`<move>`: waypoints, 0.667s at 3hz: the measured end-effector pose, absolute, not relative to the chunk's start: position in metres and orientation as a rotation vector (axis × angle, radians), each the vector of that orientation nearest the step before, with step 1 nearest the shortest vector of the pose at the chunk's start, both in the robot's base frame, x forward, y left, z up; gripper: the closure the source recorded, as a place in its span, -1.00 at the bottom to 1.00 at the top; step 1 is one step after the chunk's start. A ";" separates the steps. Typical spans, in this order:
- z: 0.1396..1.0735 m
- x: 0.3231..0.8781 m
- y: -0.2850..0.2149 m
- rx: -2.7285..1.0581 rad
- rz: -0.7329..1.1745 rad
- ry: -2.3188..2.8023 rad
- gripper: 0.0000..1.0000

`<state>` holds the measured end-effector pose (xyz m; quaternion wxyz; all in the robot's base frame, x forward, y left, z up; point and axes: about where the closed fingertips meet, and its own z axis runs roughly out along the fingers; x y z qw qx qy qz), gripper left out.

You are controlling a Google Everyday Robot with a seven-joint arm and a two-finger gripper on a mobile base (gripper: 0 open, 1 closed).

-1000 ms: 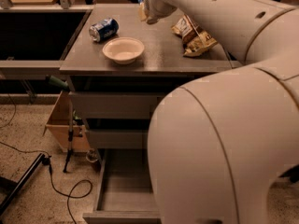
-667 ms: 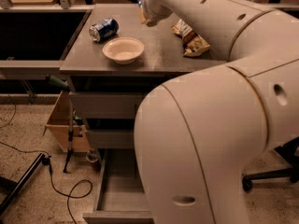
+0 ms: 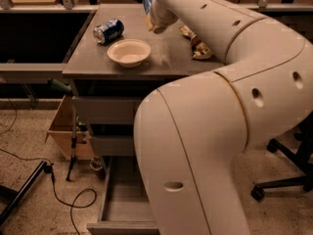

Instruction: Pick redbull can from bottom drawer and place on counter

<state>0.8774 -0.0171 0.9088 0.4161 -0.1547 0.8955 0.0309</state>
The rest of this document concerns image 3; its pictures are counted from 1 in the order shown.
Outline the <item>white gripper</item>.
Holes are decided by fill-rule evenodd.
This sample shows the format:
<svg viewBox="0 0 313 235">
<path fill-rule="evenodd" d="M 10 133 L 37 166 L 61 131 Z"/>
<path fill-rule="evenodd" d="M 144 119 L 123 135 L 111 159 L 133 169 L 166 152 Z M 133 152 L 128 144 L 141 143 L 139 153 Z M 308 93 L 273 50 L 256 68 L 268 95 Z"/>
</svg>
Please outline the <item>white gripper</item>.
<svg viewBox="0 0 313 235">
<path fill-rule="evenodd" d="M 178 21 L 178 17 L 166 9 L 160 2 L 153 0 L 150 13 L 146 14 L 145 22 L 148 31 L 155 34 L 164 33 L 171 25 Z"/>
</svg>

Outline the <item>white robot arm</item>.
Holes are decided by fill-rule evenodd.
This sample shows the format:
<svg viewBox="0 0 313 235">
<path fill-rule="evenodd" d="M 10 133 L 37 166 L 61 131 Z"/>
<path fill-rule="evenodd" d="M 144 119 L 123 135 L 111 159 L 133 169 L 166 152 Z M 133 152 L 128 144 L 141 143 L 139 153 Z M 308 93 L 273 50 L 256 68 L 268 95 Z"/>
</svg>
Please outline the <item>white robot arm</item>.
<svg viewBox="0 0 313 235">
<path fill-rule="evenodd" d="M 312 111 L 313 46 L 224 0 L 153 0 L 154 24 L 186 24 L 223 66 L 167 83 L 134 122 L 137 162 L 160 235 L 250 235 L 232 161 Z"/>
</svg>

